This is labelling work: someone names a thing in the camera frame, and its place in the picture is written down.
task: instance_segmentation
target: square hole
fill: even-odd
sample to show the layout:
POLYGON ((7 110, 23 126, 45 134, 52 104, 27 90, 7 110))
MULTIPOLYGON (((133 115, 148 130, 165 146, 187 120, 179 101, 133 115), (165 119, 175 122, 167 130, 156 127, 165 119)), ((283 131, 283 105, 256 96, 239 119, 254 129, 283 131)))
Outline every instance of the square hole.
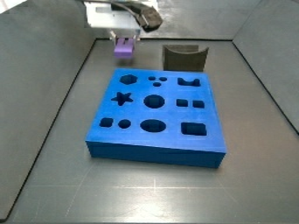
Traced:
POLYGON ((188 101, 183 99, 176 100, 176 106, 177 107, 188 107, 188 101))
POLYGON ((203 101, 192 101, 192 106, 196 109, 204 109, 204 102, 203 101))
POLYGON ((112 126, 113 119, 112 118, 103 118, 100 120, 99 126, 104 128, 109 128, 112 126))

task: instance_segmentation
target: rectangular hole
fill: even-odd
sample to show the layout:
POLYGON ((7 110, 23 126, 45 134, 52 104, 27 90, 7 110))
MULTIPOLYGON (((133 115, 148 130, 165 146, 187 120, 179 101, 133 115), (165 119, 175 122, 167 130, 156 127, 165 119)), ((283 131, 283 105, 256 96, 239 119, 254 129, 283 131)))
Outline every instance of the rectangular hole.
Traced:
POLYGON ((176 100, 176 106, 177 107, 188 107, 188 101, 183 99, 176 100))
POLYGON ((181 133, 191 136, 207 136, 205 125, 197 122, 183 122, 181 133))
POLYGON ((204 102, 203 101, 192 101, 192 106, 196 109, 204 109, 204 102))

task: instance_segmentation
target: gray wall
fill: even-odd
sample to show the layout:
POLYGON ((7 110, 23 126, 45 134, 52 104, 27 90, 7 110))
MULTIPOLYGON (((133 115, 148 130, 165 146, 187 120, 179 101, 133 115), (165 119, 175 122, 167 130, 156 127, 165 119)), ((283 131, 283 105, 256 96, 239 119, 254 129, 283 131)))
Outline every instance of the gray wall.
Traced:
MULTIPOLYGON (((163 25, 141 38, 228 39, 248 19, 260 0, 157 0, 163 25)), ((97 38, 108 33, 96 31, 97 38)))
POLYGON ((299 132, 299 3, 263 0, 234 43, 299 132))
POLYGON ((72 0, 29 0, 0 15, 0 220, 93 41, 72 0))

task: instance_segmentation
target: star-shaped hole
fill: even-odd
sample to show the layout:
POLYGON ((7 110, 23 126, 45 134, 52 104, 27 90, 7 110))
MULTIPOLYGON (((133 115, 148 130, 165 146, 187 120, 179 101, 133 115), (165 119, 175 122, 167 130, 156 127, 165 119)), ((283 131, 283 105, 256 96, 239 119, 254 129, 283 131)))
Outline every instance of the star-shaped hole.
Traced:
POLYGON ((121 94, 116 92, 116 97, 111 99, 111 101, 117 102, 117 106, 123 106, 125 102, 132 102, 133 100, 129 98, 131 93, 121 94))

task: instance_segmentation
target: shape sorter board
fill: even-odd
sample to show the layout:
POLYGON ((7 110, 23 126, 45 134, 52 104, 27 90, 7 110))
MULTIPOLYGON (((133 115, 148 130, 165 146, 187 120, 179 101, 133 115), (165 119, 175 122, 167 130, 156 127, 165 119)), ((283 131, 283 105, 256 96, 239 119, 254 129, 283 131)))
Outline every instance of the shape sorter board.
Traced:
POLYGON ((85 142, 93 158, 218 168, 227 147, 208 75, 116 69, 85 142))

